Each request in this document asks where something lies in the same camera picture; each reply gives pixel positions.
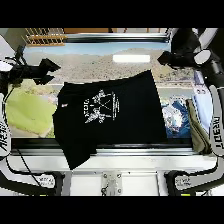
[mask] t-shirt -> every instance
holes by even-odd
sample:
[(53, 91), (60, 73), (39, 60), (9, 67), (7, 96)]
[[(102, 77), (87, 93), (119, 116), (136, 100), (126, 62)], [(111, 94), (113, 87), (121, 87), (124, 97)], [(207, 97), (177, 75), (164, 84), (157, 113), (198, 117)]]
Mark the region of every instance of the t-shirt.
[(149, 70), (119, 80), (65, 83), (53, 121), (55, 138), (70, 169), (96, 153), (99, 144), (166, 141), (160, 100)]

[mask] mountain image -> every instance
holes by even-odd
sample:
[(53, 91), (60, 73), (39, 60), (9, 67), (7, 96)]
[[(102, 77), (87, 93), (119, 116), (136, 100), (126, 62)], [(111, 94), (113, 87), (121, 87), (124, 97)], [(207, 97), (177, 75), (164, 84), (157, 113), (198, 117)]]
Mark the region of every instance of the mountain image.
[(55, 78), (50, 82), (51, 84), (121, 79), (135, 76), (149, 69), (151, 69), (154, 80), (157, 83), (165, 84), (166, 82), (167, 85), (167, 82), (190, 82), (193, 77), (193, 71), (191, 69), (174, 70), (169, 66), (159, 64), (157, 59), (162, 52), (162, 50), (130, 48), (116, 53), (119, 55), (150, 55), (150, 63), (115, 63), (113, 62), (113, 54), (104, 56), (87, 54), (56, 55), (36, 52), (32, 54), (27, 53), (24, 57), (27, 63), (32, 65), (39, 64), (43, 58), (49, 58), (61, 66), (61, 69), (52, 74)]

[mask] olive green cloth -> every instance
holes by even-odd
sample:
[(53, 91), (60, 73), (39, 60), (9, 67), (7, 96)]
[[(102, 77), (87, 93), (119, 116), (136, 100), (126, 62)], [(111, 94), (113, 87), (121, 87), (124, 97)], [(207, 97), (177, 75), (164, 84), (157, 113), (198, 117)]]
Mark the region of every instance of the olive green cloth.
[(210, 154), (211, 144), (209, 136), (200, 125), (192, 100), (186, 100), (186, 106), (188, 110), (188, 119), (191, 127), (191, 138), (193, 143), (193, 150), (200, 152), (200, 154)]

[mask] white rectangle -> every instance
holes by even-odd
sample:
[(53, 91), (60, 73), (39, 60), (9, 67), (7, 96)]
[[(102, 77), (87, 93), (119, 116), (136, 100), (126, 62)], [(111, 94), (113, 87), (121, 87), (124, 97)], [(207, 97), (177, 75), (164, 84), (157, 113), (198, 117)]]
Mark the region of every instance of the white rectangle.
[(113, 55), (113, 61), (117, 63), (148, 63), (150, 55)]

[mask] white graphic print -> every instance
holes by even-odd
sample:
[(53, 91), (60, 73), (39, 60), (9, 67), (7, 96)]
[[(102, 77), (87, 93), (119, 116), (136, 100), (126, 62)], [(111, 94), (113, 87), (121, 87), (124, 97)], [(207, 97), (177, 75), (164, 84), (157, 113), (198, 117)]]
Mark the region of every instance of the white graphic print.
[(100, 90), (91, 100), (84, 101), (84, 116), (87, 118), (85, 123), (97, 119), (99, 123), (103, 123), (106, 118), (115, 120), (118, 112), (119, 100), (114, 92), (105, 94), (103, 90)]

